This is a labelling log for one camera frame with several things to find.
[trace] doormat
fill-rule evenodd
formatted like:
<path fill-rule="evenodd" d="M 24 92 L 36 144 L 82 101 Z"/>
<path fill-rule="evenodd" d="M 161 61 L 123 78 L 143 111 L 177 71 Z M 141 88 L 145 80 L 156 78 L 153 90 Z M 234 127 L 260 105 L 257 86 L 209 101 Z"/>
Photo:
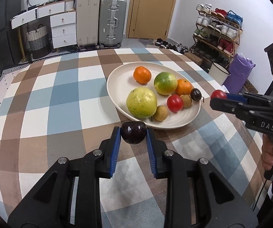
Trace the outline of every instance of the doormat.
<path fill-rule="evenodd" d="M 156 39 L 138 39 L 138 41 L 144 45 L 145 48 L 159 48 L 158 46 L 155 46 Z"/>
<path fill-rule="evenodd" d="M 246 80 L 246 82 L 243 85 L 243 88 L 245 89 L 246 92 L 255 93 L 255 94 L 258 93 L 257 89 L 253 86 L 253 84 L 249 80 Z"/>

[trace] screw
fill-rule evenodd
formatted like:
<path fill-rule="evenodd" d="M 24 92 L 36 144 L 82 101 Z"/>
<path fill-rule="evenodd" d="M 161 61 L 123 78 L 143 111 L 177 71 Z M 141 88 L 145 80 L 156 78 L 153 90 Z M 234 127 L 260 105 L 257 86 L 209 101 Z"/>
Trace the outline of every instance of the screw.
<path fill-rule="evenodd" d="M 67 162 L 67 159 L 65 157 L 61 157 L 61 158 L 58 159 L 59 164 L 64 164 L 66 162 Z"/>
<path fill-rule="evenodd" d="M 206 158 L 200 158 L 200 163 L 201 164 L 208 164 L 208 159 L 206 159 Z"/>
<path fill-rule="evenodd" d="M 95 149 L 95 150 L 93 151 L 93 155 L 94 155 L 94 156 L 100 156 L 102 153 L 103 153 L 103 152 L 102 152 L 100 149 Z"/>
<path fill-rule="evenodd" d="M 166 150 L 164 153 L 166 156 L 172 156 L 174 154 L 172 150 Z"/>

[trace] white plate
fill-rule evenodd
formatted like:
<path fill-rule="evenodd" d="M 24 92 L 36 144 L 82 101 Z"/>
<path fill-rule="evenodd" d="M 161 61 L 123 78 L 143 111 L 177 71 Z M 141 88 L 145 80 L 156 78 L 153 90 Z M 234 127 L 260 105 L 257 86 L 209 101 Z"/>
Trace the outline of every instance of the white plate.
<path fill-rule="evenodd" d="M 136 67 L 143 66 L 151 72 L 151 80 L 147 84 L 139 84 L 133 78 L 133 72 Z M 156 120 L 138 119 L 134 117 L 126 106 L 128 94 L 136 87 L 147 87 L 154 92 L 157 97 L 157 105 L 165 105 L 167 107 L 167 99 L 169 96 L 164 96 L 154 89 L 154 78 L 161 72 L 169 72 L 174 74 L 177 79 L 186 79 L 178 72 L 167 68 L 163 65 L 149 62 L 134 62 L 121 65 L 114 69 L 107 80 L 107 92 L 116 108 L 132 121 L 143 121 L 149 127 L 156 129 L 173 129 L 183 127 L 192 122 L 199 114 L 201 102 L 192 101 L 189 108 L 183 108 L 179 112 L 169 111 L 169 116 L 162 122 Z"/>

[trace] wooden door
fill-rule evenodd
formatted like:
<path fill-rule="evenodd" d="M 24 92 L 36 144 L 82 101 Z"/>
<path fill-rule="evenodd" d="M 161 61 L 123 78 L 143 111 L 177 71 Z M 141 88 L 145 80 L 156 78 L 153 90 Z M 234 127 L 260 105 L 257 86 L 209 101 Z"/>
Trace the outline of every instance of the wooden door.
<path fill-rule="evenodd" d="M 134 0 L 129 38 L 164 38 L 175 0 Z"/>

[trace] cable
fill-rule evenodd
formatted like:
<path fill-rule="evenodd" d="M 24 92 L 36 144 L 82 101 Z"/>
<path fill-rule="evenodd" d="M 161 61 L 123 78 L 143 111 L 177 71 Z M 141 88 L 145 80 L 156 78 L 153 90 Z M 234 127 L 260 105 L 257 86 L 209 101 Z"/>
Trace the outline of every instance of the cable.
<path fill-rule="evenodd" d="M 263 184 L 263 186 L 262 186 L 262 188 L 261 188 L 261 191 L 260 191 L 260 193 L 259 193 L 259 195 L 258 195 L 257 201 L 256 201 L 256 203 L 255 203 L 255 205 L 254 205 L 254 207 L 253 207 L 253 209 L 252 209 L 253 212 L 255 211 L 255 208 L 256 208 L 256 206 L 257 206 L 257 204 L 258 204 L 260 195 L 261 195 L 261 193 L 262 193 L 262 191 L 263 191 L 263 189 L 264 189 L 264 186 L 265 186 L 266 182 L 267 182 L 267 179 L 265 179 L 265 182 L 264 182 L 264 184 Z"/>

